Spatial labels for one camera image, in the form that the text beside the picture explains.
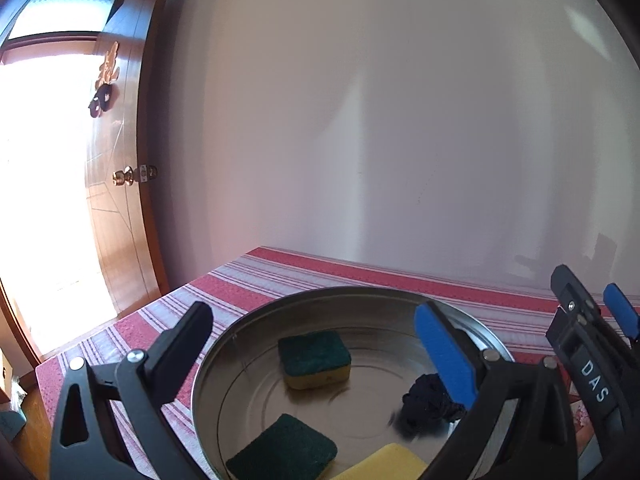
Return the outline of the dark navy yarn ball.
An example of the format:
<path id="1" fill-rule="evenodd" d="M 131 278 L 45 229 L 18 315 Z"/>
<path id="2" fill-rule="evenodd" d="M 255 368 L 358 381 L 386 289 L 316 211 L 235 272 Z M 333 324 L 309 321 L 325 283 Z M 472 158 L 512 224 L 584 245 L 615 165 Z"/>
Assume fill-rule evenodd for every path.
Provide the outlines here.
<path id="1" fill-rule="evenodd" d="M 402 396 L 392 424 L 405 440 L 441 437 L 465 414 L 466 408 L 451 399 L 439 374 L 423 374 Z"/>

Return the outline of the round cookie tin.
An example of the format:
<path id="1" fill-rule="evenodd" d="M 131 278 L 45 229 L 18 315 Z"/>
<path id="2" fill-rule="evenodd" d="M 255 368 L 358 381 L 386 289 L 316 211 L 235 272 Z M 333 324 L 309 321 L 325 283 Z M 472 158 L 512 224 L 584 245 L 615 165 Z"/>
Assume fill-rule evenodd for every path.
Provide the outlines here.
<path id="1" fill-rule="evenodd" d="M 192 388 L 196 435 L 215 478 L 229 478 L 227 460 L 283 414 L 336 444 L 327 479 L 390 443 L 434 460 L 456 426 L 436 422 L 410 436 L 396 420 L 416 378 L 436 370 L 413 325 L 425 300 L 389 288 L 322 288 L 274 300 L 234 322 L 208 350 Z M 279 340 L 320 330 L 342 338 L 352 356 L 349 378 L 288 388 Z"/>

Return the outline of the yellow sponge dark bottom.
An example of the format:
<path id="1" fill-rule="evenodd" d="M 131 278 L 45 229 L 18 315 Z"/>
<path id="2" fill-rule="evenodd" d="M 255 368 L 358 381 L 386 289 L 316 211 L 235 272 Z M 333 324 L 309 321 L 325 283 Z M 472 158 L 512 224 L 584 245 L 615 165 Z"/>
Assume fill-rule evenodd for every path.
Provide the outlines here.
<path id="1" fill-rule="evenodd" d="M 392 443 L 341 472 L 333 480 L 416 480 L 427 467 L 427 463 L 408 448 Z"/>

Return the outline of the yellow green sponge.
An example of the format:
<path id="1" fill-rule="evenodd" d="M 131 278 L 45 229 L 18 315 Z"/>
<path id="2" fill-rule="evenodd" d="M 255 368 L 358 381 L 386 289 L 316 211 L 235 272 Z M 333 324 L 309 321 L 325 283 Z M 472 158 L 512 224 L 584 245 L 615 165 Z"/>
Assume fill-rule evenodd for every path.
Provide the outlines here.
<path id="1" fill-rule="evenodd" d="M 284 381 L 296 391 L 347 382 L 352 356 L 335 330 L 322 330 L 278 341 Z"/>
<path id="2" fill-rule="evenodd" d="M 235 479 L 319 479 L 337 456 L 321 432 L 282 414 L 256 439 L 226 461 Z"/>

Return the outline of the red white striped tablecloth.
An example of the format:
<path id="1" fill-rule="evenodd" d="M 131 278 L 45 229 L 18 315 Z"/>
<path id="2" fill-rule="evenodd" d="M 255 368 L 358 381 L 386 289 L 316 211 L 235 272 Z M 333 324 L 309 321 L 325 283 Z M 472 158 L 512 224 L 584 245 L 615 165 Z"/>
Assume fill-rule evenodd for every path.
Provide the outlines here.
<path id="1" fill-rule="evenodd" d="M 244 315 L 283 297 L 332 287 L 379 287 L 414 292 L 439 301 L 454 324 L 481 347 L 496 344 L 501 353 L 535 363 L 552 349 L 546 330 L 555 314 L 551 295 L 527 295 L 367 268 L 359 264 L 259 247 L 160 297 L 74 344 L 36 370 L 44 408 L 54 414 L 70 361 L 92 365 L 119 361 L 129 350 L 148 348 L 174 326 L 195 301 L 213 310 L 213 336 L 219 337 Z M 163 412 L 172 430 L 204 472 L 215 478 L 196 435 L 192 388 L 205 356 L 200 356 L 176 400 Z"/>

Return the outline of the brass door knob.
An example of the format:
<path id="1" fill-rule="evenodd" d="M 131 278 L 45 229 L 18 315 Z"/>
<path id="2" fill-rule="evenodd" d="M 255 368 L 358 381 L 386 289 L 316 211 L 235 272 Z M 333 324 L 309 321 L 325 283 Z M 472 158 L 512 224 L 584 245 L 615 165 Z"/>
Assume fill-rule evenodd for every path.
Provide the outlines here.
<path id="1" fill-rule="evenodd" d="M 158 175 L 158 170 L 153 165 L 140 165 L 137 168 L 126 166 L 124 169 L 119 169 L 112 174 L 112 183 L 115 186 L 134 185 L 135 183 L 148 183 L 155 180 Z"/>

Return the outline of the wooden door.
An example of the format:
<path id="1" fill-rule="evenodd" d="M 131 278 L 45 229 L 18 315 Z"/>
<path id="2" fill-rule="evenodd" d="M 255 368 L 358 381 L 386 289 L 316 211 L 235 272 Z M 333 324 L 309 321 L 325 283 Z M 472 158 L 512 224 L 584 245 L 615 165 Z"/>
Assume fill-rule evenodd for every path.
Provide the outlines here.
<path id="1" fill-rule="evenodd" d="M 124 0 L 96 38 L 110 106 L 94 118 L 85 182 L 96 251 L 118 318 L 168 291 L 151 204 L 151 76 L 166 0 Z"/>

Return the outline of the door hanging ornament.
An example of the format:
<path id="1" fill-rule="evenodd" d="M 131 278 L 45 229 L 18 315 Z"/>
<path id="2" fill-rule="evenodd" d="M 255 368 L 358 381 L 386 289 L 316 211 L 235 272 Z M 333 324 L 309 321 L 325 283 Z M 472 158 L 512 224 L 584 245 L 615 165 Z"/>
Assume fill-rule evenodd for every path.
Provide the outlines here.
<path id="1" fill-rule="evenodd" d="M 96 92 L 88 105 L 91 118 L 98 118 L 102 113 L 108 112 L 112 106 L 113 84 L 119 77 L 118 50 L 119 42 L 114 41 L 106 51 L 99 67 L 99 77 L 94 84 Z"/>

